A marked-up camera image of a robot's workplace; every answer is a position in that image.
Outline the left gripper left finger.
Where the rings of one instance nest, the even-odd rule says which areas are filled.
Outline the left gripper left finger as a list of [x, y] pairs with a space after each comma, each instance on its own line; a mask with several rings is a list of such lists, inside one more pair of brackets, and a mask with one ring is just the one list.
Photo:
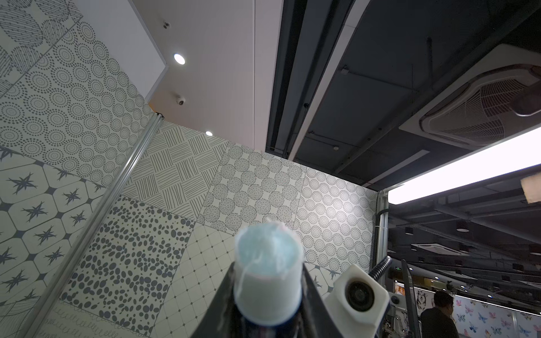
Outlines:
[[235, 264], [231, 263], [207, 312], [191, 338], [241, 337], [241, 315], [234, 299]]

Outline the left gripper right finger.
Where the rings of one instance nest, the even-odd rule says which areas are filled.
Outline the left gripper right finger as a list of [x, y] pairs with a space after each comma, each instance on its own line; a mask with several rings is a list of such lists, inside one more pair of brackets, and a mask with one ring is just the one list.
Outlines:
[[301, 286], [300, 319], [297, 336], [305, 338], [342, 337], [326, 309], [306, 266], [303, 266]]

